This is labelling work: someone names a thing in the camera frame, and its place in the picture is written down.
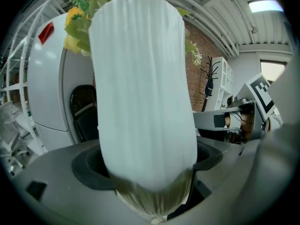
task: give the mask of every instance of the white shelf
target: white shelf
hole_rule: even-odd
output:
[[[223,73],[224,73],[224,74],[227,74],[227,65],[226,65],[226,62],[225,62],[225,61],[223,62],[222,67],[223,67],[223,68],[222,68]]]
[[[18,123],[15,123],[15,127],[19,130],[20,137],[24,137],[29,134],[29,132],[26,129],[24,129],[23,127],[21,127]]]
[[[27,87],[27,82],[23,83],[23,87]],[[21,85],[19,83],[17,83],[17,84],[9,86],[8,88],[0,89],[0,92],[6,92],[6,91],[11,91],[11,90],[19,90],[20,88],[22,88]]]
[[[227,104],[227,98],[231,96],[233,87],[233,71],[223,57],[212,59],[212,64],[220,62],[216,69],[218,79],[214,80],[214,89],[212,96],[208,98],[205,111],[213,111],[221,109],[221,105]]]
[[[14,116],[14,121],[28,132],[30,132],[35,126],[32,116],[29,117],[29,120],[30,120],[31,127],[29,127],[29,125],[26,121],[24,113],[20,112],[20,113],[18,113],[17,115]]]
[[[217,103],[216,103],[216,106],[215,106],[215,110],[221,109],[221,104],[222,104],[222,101],[217,100]]]
[[[219,95],[217,97],[218,100],[222,101],[224,95],[224,90],[222,88],[219,89]]]
[[[33,139],[33,137],[30,134],[26,136],[22,141],[35,154],[39,156],[44,154],[42,148],[39,147],[37,142]]]

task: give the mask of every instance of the white wire rack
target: white wire rack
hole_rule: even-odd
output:
[[[49,12],[47,13],[46,10],[52,10],[52,16],[49,16]],[[5,88],[0,88],[0,92],[6,93],[7,101],[11,101],[11,91],[19,91],[22,107],[20,113],[22,114],[18,115],[18,117],[21,117],[21,120],[16,122],[30,133],[31,139],[26,137],[26,139],[29,140],[28,147],[38,155],[42,155],[47,152],[47,150],[33,130],[34,123],[32,118],[28,116],[24,95],[24,88],[27,87],[27,74],[24,71],[28,64],[31,46],[38,27],[53,17],[61,15],[61,13],[65,13],[65,11],[56,0],[46,0],[27,16],[26,19],[19,24],[13,35],[10,46],[7,47],[7,49],[9,49],[9,56],[0,71],[0,75],[4,73],[4,71],[6,72]],[[11,85],[11,73],[15,67],[19,67],[19,83]]]

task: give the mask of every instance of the white shelving unit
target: white shelving unit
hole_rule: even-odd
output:
[[[233,70],[223,57],[213,58],[212,64],[216,62],[219,62],[214,66],[214,68],[218,67],[215,71],[217,74],[213,77],[218,79],[214,79],[214,89],[212,96],[208,97],[206,111],[219,110],[222,104],[226,105],[233,90]]]
[[[48,20],[65,13],[62,7],[56,0],[44,0],[41,5],[32,10],[32,13],[25,17],[17,30],[15,31],[12,40],[10,41],[7,50],[9,50],[8,59],[0,71],[6,75],[5,82],[2,81],[4,87],[0,87],[0,93],[5,94],[7,101],[11,101],[11,92],[19,91],[20,104],[14,105],[14,122],[20,130],[21,136],[28,134],[23,142],[37,155],[42,155],[47,152],[38,134],[34,131],[35,124],[31,116],[28,116],[28,105],[25,102],[24,88],[27,87],[26,66],[28,64],[33,38],[40,25]],[[15,67],[19,70],[19,82],[11,84],[12,70]]]

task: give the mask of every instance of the ceiling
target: ceiling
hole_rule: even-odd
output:
[[[284,13],[267,11],[252,13],[248,5],[252,0],[168,0],[170,3],[183,7],[193,13],[188,21],[194,20],[201,30],[216,40],[229,56],[228,46],[233,45],[238,52],[267,51],[291,53],[288,37],[284,28],[287,21]],[[212,16],[203,12],[203,8]],[[216,20],[223,31],[215,25]]]
[[[34,0],[31,7],[19,15],[19,22],[40,4],[46,0]],[[206,33],[228,56],[237,56],[241,52],[280,52],[291,53],[288,37],[284,28],[286,20],[282,12],[260,12],[252,13],[248,2],[251,0],[167,0],[175,6],[182,7],[192,12],[185,19],[204,33]],[[56,0],[63,8],[70,7],[68,0]],[[44,12],[44,21],[52,19],[62,12],[55,7],[54,11],[48,7]],[[18,35],[17,42],[26,35],[33,19],[29,20]],[[8,31],[5,42],[0,49],[0,55],[7,58],[9,55],[10,42],[16,26]],[[15,54],[18,59],[22,50]]]

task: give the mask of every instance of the brick wall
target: brick wall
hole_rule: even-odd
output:
[[[208,56],[210,57],[224,57],[227,56],[218,49],[215,43],[206,36],[202,31],[196,28],[194,25],[185,21],[186,28],[190,31],[189,39],[194,43],[197,43],[196,47],[202,54],[201,66],[195,66],[192,61],[192,55],[188,54],[186,56],[186,73],[187,73],[187,86],[189,97],[192,104],[192,109],[196,112],[200,112],[203,107],[205,96],[205,86],[206,86],[206,73],[200,70],[202,68],[204,71],[209,71],[209,65],[207,64]]]

